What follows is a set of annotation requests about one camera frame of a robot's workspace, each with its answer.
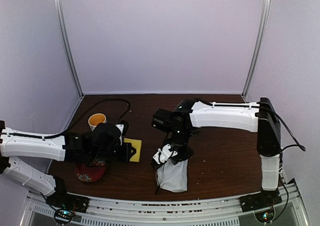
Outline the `yellow sponge block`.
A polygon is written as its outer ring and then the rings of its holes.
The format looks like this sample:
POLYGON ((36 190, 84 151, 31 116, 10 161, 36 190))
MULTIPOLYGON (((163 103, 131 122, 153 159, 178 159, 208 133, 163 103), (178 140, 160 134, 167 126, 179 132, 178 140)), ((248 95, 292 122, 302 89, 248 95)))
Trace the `yellow sponge block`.
POLYGON ((130 158, 130 162, 138 163, 140 161, 142 140, 124 138, 124 142, 130 143, 132 146, 132 149, 131 149, 132 156, 130 158))

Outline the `white drawstring pouch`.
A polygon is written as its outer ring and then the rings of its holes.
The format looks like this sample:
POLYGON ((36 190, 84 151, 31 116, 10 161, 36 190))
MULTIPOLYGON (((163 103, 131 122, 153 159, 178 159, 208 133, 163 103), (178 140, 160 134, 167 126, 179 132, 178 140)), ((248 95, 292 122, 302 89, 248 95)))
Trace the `white drawstring pouch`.
POLYGON ((155 194, 160 190, 173 193, 182 193, 188 190, 188 160, 179 162, 176 165, 169 160, 155 173, 157 188, 155 194))

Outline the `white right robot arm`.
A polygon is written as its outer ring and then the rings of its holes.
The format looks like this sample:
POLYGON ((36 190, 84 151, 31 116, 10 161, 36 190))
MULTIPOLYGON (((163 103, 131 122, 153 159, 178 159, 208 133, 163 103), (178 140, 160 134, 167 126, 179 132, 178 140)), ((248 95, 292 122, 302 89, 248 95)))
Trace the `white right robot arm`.
POLYGON ((194 153, 189 147, 189 139, 199 128, 232 128, 256 133, 262 172, 262 192, 257 194, 256 202, 266 207, 276 198, 281 163, 281 123, 268 98, 251 103, 183 100, 173 111, 158 109, 151 125, 171 135, 152 157, 151 165, 155 169, 167 161, 176 165, 189 159, 194 153))

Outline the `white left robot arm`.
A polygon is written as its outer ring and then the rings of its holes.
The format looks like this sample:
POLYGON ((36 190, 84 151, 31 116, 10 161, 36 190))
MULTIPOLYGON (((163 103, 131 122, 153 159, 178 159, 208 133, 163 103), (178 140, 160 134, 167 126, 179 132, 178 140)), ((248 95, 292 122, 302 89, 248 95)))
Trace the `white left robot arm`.
POLYGON ((131 143, 124 141, 128 123, 99 123, 86 133, 61 132, 56 135, 30 134, 9 127, 0 128, 0 172, 52 197, 61 208, 72 204, 64 180, 47 175, 19 159, 34 157, 59 162, 92 165, 95 161, 129 162, 136 154, 131 143))

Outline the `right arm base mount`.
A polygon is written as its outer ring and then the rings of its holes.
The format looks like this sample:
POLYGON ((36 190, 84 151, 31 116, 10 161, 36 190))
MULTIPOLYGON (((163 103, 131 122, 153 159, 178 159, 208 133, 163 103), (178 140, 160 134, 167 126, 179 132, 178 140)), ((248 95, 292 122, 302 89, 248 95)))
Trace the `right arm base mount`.
POLYGON ((283 200, 278 190, 261 191, 255 194, 245 195, 239 198, 243 212, 256 211, 282 203, 283 200))

